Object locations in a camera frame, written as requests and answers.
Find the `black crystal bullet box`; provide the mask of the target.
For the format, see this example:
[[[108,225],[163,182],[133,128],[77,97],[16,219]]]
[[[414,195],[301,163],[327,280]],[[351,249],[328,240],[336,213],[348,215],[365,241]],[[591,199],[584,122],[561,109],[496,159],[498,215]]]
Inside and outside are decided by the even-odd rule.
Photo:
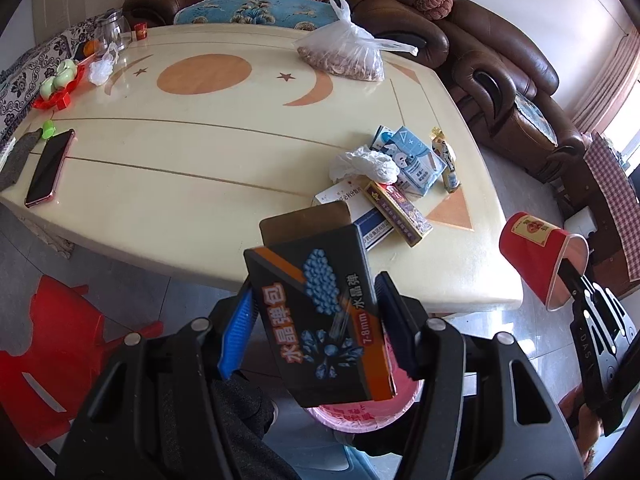
[[[340,200],[259,223],[244,260],[285,388],[303,408],[396,393],[360,229]]]

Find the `red paper cup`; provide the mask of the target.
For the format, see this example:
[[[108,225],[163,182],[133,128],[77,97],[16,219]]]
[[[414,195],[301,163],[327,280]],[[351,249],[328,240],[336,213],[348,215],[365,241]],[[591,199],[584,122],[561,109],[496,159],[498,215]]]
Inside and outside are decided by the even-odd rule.
[[[584,275],[589,257],[585,237],[525,211],[506,222],[499,250],[548,311],[559,310],[570,301],[570,291],[560,279],[561,263],[567,260]]]

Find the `blue milk carton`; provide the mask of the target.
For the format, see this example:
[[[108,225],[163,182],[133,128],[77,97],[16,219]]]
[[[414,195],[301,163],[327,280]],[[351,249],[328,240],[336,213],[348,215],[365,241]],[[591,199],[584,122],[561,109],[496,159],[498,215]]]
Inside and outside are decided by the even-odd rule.
[[[399,168],[398,186],[424,196],[445,170],[432,148],[406,127],[400,127],[382,146],[382,152]]]

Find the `pink-lined trash bin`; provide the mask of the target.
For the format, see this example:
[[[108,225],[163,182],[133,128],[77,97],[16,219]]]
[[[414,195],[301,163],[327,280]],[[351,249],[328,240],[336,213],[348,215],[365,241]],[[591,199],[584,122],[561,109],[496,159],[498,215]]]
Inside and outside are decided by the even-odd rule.
[[[393,398],[385,401],[321,405],[318,408],[306,408],[306,412],[320,424],[345,434],[365,434],[397,422],[420,400],[423,382],[415,382],[399,367],[389,344],[386,344],[386,352],[396,388]]]

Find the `dark trouser leg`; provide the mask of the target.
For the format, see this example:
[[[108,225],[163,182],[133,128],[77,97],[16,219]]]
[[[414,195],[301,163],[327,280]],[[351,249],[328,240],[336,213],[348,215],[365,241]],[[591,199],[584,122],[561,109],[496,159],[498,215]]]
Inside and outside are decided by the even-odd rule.
[[[261,388],[239,372],[215,380],[213,392],[243,479],[299,479],[297,472],[264,442],[278,410]]]

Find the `purple gold flat box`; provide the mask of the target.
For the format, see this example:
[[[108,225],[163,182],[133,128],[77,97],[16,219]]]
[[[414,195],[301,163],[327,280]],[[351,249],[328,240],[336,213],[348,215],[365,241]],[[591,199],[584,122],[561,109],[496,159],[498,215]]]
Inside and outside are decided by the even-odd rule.
[[[410,247],[419,244],[433,229],[422,212],[395,185],[368,181],[363,193]]]

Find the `checkered cloth side table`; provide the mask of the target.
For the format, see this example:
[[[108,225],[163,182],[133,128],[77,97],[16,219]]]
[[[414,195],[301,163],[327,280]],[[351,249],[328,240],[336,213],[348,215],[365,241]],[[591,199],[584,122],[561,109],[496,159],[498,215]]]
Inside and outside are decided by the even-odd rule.
[[[639,200],[602,136],[593,137],[585,163],[594,181],[588,196],[597,223],[589,237],[594,277],[625,296],[639,286]]]

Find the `blue plastic stool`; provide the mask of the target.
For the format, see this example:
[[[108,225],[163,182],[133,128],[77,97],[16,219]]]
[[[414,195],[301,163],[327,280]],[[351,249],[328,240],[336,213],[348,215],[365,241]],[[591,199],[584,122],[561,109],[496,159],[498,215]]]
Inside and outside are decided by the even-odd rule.
[[[337,469],[341,479],[393,479],[401,457],[394,453],[373,456],[352,445],[352,434],[334,434],[346,463]]]

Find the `crumpled white tissue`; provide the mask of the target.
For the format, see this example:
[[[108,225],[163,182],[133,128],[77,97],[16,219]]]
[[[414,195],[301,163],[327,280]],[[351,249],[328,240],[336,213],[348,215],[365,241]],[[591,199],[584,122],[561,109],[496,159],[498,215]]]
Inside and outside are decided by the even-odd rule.
[[[336,155],[329,166],[329,178],[334,183],[345,178],[366,177],[374,182],[394,184],[399,174],[400,169],[390,156],[372,151],[367,145]]]

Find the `small drink bottle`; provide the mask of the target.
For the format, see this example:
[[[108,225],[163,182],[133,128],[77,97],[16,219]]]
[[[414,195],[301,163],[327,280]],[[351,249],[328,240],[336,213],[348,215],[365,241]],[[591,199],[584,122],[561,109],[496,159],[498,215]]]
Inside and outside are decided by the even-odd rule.
[[[445,165],[442,170],[442,182],[448,193],[456,192],[460,186],[460,181],[456,169],[456,155],[448,143],[441,128],[432,129],[432,150],[442,160]]]

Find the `red plastic chair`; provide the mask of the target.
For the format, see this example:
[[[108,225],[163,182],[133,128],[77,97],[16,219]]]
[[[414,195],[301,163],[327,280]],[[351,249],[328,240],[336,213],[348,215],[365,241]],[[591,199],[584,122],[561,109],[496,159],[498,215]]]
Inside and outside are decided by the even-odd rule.
[[[1,353],[2,408],[33,448],[70,430],[108,358],[124,342],[104,339],[105,316],[85,298],[88,290],[40,278],[29,305],[29,348],[20,356]]]

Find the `pink-cased smartphone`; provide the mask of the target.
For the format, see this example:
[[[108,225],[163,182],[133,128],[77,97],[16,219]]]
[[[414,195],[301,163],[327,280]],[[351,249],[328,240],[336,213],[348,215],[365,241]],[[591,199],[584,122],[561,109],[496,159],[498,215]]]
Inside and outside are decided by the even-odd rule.
[[[63,162],[75,136],[75,130],[70,129],[51,136],[44,144],[25,197],[26,208],[47,202],[53,197]]]

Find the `brown leather sofa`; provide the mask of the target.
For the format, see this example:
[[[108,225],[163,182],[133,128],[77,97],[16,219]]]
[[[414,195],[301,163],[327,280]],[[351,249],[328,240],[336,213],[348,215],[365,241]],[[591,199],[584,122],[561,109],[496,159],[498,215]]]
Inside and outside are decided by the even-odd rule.
[[[418,47],[475,141],[542,183],[584,161],[590,141],[552,98],[556,70],[510,22],[471,0],[346,0],[372,35]]]

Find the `plastic bag of nuts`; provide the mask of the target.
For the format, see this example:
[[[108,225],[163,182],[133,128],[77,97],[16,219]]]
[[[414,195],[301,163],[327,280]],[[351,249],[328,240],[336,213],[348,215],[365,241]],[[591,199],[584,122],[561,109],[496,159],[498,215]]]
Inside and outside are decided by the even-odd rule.
[[[346,0],[329,0],[337,20],[295,41],[300,58],[315,70],[367,82],[385,79],[382,52],[417,56],[411,44],[374,38],[352,21]]]

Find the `grey cloth piece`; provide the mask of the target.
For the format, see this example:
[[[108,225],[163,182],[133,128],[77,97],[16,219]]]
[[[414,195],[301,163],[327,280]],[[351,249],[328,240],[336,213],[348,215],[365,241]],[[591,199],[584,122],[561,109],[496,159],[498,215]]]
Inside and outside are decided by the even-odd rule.
[[[42,129],[25,133],[15,143],[9,152],[6,162],[1,169],[0,191],[13,186],[20,180],[30,152],[42,137]]]

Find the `crumpled clear plastic wrap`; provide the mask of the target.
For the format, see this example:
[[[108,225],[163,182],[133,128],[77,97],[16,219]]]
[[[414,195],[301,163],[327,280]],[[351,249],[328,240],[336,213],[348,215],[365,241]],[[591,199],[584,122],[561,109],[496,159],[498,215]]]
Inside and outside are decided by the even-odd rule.
[[[87,70],[88,81],[94,86],[102,86],[107,82],[114,72],[114,67],[118,62],[118,47],[114,42],[110,42],[98,60],[93,61]]]

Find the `red tray with green toys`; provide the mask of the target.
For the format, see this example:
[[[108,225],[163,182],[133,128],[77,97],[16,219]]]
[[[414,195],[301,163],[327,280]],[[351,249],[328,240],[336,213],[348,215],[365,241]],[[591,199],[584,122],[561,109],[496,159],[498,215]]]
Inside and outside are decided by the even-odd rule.
[[[54,75],[40,84],[38,96],[32,102],[36,110],[65,110],[70,106],[70,94],[78,87],[85,73],[85,66],[71,58],[58,64]]]

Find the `glass teapot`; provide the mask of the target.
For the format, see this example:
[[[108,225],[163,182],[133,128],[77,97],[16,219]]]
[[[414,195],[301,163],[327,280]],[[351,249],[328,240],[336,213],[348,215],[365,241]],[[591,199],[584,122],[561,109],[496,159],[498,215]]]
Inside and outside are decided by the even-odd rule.
[[[99,47],[96,52],[104,54],[111,44],[118,52],[128,47],[131,42],[131,29],[122,10],[106,11],[96,22],[96,40]]]

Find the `blue floral cushion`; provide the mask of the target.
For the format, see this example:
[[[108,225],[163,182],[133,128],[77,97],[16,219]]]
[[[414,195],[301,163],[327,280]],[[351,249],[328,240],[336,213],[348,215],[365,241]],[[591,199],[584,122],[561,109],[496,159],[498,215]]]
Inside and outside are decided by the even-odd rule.
[[[337,21],[329,3],[316,0],[202,0],[181,9],[175,25],[230,23],[311,32]]]

